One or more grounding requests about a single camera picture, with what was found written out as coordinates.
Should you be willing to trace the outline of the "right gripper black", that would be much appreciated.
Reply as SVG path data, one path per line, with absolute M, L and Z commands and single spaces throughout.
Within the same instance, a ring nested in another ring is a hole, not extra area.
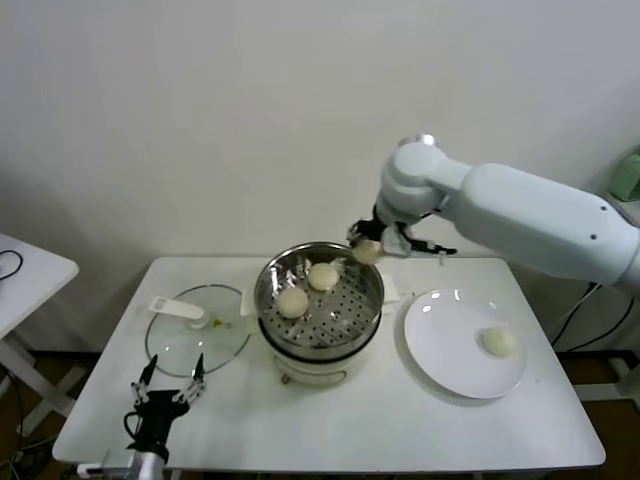
M 386 225 L 378 217 L 361 219 L 347 230 L 347 241 L 351 249 L 362 241 L 381 243 L 385 256 L 409 258 L 414 254 L 411 244 L 411 229 L 407 225 Z

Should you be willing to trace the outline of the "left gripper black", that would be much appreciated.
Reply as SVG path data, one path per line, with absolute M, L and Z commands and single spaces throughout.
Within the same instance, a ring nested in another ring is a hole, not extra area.
M 180 390 L 158 390 L 148 393 L 158 355 L 151 357 L 143 368 L 137 382 L 131 383 L 134 410 L 127 413 L 127 419 L 136 417 L 135 429 L 127 425 L 127 434 L 132 442 L 128 449 L 165 450 L 173 422 L 186 415 L 190 406 L 206 390 L 204 379 L 204 355 L 200 354 L 192 371 L 191 379 Z

